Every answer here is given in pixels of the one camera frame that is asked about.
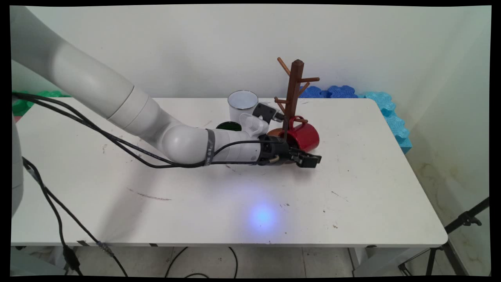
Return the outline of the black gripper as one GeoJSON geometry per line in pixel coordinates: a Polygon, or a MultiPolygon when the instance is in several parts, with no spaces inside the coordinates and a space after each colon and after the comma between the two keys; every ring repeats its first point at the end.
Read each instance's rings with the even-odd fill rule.
{"type": "Polygon", "coordinates": [[[294,162],[300,168],[315,168],[322,156],[304,151],[291,151],[289,144],[279,136],[261,135],[259,162],[270,161],[270,165],[282,165],[294,162]]]}

